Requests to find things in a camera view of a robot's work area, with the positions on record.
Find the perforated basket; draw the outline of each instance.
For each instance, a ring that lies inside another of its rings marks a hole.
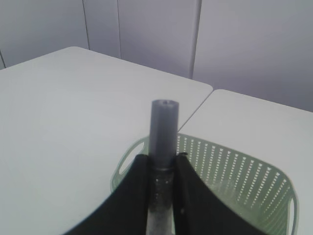
[[[129,154],[144,143],[140,153],[148,154],[149,138],[136,142],[123,156],[112,177],[114,190],[130,167],[120,171]],[[233,211],[269,235],[288,235],[297,227],[297,199],[289,178],[276,167],[227,147],[188,135],[178,136],[177,152],[188,158],[203,182]]]

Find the gray rod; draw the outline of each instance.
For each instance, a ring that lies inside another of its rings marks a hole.
[[[150,202],[147,235],[172,234],[173,164],[176,156],[179,104],[152,102],[149,158]]]

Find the white table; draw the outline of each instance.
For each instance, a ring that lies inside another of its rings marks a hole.
[[[236,149],[283,170],[298,196],[297,234],[312,234],[313,113],[216,90],[181,132]]]
[[[78,47],[0,71],[0,234],[59,235],[95,210],[151,102],[182,126],[212,87]]]

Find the wall seam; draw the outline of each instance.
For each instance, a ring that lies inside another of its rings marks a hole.
[[[198,33],[199,33],[199,24],[200,24],[200,14],[201,14],[202,0],[198,0],[197,3],[198,3],[198,6],[197,6],[197,18],[196,18],[194,40],[193,40],[193,48],[192,48],[191,61],[190,61],[190,71],[189,71],[189,76],[188,76],[190,79],[193,79],[194,66],[195,66],[195,60],[196,60],[196,50],[197,50],[197,40],[198,40]]]
[[[87,35],[87,44],[88,44],[88,49],[90,50],[90,44],[89,44],[89,34],[88,34],[87,20],[86,20],[86,12],[85,12],[85,0],[82,0],[82,2],[83,2],[83,11],[84,11],[84,19],[85,19],[86,35]]]
[[[1,50],[0,50],[0,59],[1,59],[2,63],[3,63],[4,68],[6,68],[6,65],[5,65],[5,62],[4,62]]]

